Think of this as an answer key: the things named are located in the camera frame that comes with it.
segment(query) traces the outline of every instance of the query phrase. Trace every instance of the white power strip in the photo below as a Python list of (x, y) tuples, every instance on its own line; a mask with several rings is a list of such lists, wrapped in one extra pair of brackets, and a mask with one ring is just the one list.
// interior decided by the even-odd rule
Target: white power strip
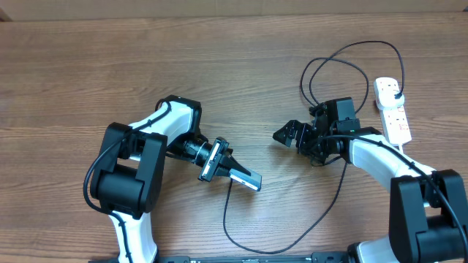
[(374, 91), (385, 138), (402, 151), (401, 146), (412, 138), (403, 107), (404, 96), (395, 99), (399, 92), (398, 82), (390, 77), (379, 77), (374, 81)]

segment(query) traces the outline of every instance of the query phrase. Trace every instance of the wall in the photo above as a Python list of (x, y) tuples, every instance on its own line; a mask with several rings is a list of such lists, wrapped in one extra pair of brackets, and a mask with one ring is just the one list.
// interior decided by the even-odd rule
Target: wall
[(460, 12), (467, 6), (468, 0), (0, 0), (13, 21)]

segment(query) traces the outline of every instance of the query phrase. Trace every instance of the extension cord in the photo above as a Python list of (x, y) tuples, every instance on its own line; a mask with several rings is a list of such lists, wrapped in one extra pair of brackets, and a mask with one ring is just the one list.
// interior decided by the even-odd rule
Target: extension cord
[(385, 139), (403, 151), (402, 145), (412, 138), (403, 106), (404, 96), (395, 99), (395, 94), (399, 92), (398, 82), (390, 77), (379, 77), (374, 81), (374, 91)]

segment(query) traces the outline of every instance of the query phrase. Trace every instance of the wooden table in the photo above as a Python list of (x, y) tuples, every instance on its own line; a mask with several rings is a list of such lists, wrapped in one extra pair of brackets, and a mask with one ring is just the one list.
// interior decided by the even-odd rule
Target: wooden table
[[(234, 156), (263, 175), (259, 193), (237, 184), (227, 228), (243, 245), (289, 245), (329, 206), (343, 161), (313, 168), (271, 136), (291, 119), (309, 121), (298, 82), (307, 62), (369, 39), (403, 55), (414, 159), (455, 169), (468, 183), (468, 15), (308, 15), (0, 23), (0, 262), (85, 262), (118, 255), (107, 216), (83, 200), (83, 178), (109, 123), (149, 115), (158, 99), (200, 101), (200, 128), (227, 138)], [(385, 45), (340, 58), (376, 77), (401, 79)], [(372, 91), (362, 126), (381, 129)], [(329, 63), (313, 84), (321, 100), (352, 96), (365, 82)], [(250, 255), (222, 230), (229, 180), (197, 180), (200, 168), (167, 160), (152, 213), (160, 253)], [(362, 170), (347, 170), (338, 202), (286, 254), (343, 250), (385, 235), (389, 195)]]

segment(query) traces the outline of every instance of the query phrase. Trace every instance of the robotic hand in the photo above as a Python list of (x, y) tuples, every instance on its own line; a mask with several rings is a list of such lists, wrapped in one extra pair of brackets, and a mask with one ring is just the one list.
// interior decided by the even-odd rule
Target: robotic hand
[[(121, 253), (117, 259), (106, 262), (146, 263), (158, 259), (150, 212), (161, 190), (166, 156), (202, 167), (198, 176), (201, 181), (224, 176), (260, 190), (262, 176), (240, 165), (225, 139), (218, 137), (210, 144), (200, 133), (201, 113), (199, 102), (171, 95), (147, 118), (130, 125), (112, 123), (106, 129), (99, 157), (93, 164), (90, 189), (91, 196), (101, 205), (99, 212), (111, 216), (117, 232)], [(118, 159), (140, 163), (134, 169), (118, 164)]]
[[(327, 252), (330, 262), (441, 262), (466, 258), (468, 203), (461, 176), (449, 169), (435, 171), (397, 151), (374, 128), (361, 128), (351, 98), (334, 99), (309, 109), (311, 124), (289, 121), (273, 138), (290, 147), (296, 140), (301, 155), (325, 164), (339, 154), (373, 176), (390, 192), (388, 235), (356, 243), (341, 256)], [(441, 208), (427, 217), (424, 207)]]

